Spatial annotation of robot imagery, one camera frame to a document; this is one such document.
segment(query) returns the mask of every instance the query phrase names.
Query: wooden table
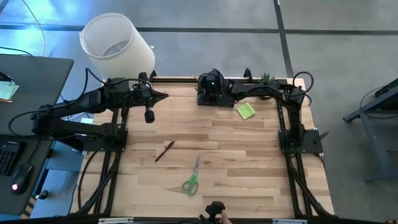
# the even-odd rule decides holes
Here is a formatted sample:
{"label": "wooden table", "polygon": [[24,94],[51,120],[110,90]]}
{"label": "wooden table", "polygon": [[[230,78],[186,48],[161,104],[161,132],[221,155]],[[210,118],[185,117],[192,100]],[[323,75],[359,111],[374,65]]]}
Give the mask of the wooden table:
{"label": "wooden table", "polygon": [[[301,79],[296,82],[303,85]],[[129,137],[122,153],[112,216],[197,217],[206,214],[206,205],[220,200],[231,218],[293,217],[286,162],[277,137],[280,127],[275,100],[251,97],[239,102],[235,108],[249,102],[256,110],[244,121],[234,108],[198,106],[194,86],[155,83],[155,90],[170,97],[154,106],[156,120],[152,124],[145,123],[143,107],[130,109]],[[111,117],[110,111],[97,114],[94,123],[111,122]],[[307,99],[302,106],[302,123],[306,129],[313,128]],[[175,144],[155,163],[170,141]],[[103,156],[97,153],[88,167],[81,187],[82,203],[98,185]],[[198,156],[199,189],[196,196],[189,197],[182,193],[181,185],[191,176]],[[333,213],[321,160],[303,154],[303,163],[308,187]],[[103,207],[107,194],[105,191]],[[304,211],[302,194],[298,194]],[[76,210],[77,194],[71,212]]]}

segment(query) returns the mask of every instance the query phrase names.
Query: computer mouse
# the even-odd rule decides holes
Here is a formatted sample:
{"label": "computer mouse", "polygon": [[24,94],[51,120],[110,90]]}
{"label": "computer mouse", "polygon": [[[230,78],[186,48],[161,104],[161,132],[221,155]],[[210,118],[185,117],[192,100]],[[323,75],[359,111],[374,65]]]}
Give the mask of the computer mouse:
{"label": "computer mouse", "polygon": [[20,165],[11,178],[11,192],[14,195],[23,194],[29,186],[30,173],[33,166],[30,164]]}

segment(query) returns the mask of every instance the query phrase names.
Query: green scissors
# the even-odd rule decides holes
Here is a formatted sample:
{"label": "green scissors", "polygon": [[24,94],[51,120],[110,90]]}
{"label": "green scissors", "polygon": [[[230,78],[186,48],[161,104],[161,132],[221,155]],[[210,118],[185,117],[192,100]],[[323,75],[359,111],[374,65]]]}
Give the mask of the green scissors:
{"label": "green scissors", "polygon": [[193,170],[193,174],[188,181],[184,182],[181,186],[182,191],[187,193],[189,196],[194,196],[199,188],[198,185],[198,170],[199,170],[200,159],[198,156],[197,164]]}

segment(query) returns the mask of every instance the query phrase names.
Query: gray floor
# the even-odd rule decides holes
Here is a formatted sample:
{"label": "gray floor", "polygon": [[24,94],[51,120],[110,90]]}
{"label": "gray floor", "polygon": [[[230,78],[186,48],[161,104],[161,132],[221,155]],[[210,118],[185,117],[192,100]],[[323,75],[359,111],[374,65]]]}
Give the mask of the gray floor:
{"label": "gray floor", "polygon": [[[103,13],[118,12],[137,27],[278,29],[272,0],[27,2],[43,24],[69,28],[83,26]],[[398,30],[398,2],[393,0],[280,0],[280,8],[286,29]],[[20,0],[9,0],[0,13],[0,25],[34,24]],[[62,91],[66,99],[75,98],[84,81],[84,68],[93,68],[80,47],[78,32],[46,31],[45,35],[46,56],[75,60]],[[215,67],[226,76],[241,76],[250,67],[256,76],[262,72],[288,76],[279,34],[143,32],[142,36],[154,46],[158,75],[191,75]],[[330,131],[323,147],[335,213],[344,218],[382,222],[397,219],[398,180],[363,181],[376,172],[368,141],[359,121],[345,124],[341,118],[358,109],[365,93],[397,78],[398,36],[289,34],[286,39],[293,71],[306,70],[315,76],[310,92],[312,112],[319,130]],[[33,29],[0,30],[0,45],[38,55],[42,40],[40,32]],[[88,89],[97,86],[90,80]],[[70,181],[51,184],[55,179]],[[76,177],[67,172],[51,175],[46,187],[53,190],[53,198],[38,202],[34,216],[68,212],[67,207],[48,212],[41,208],[70,201],[74,189],[70,183],[74,181]]]}

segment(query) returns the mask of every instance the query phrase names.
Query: small plant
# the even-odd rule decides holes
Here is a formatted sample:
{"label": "small plant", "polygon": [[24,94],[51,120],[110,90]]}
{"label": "small plant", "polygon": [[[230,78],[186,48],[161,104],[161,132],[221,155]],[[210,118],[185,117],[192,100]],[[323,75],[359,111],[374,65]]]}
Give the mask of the small plant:
{"label": "small plant", "polygon": [[264,72],[262,77],[260,78],[260,82],[269,85],[275,81],[275,76],[271,76],[270,72]]}

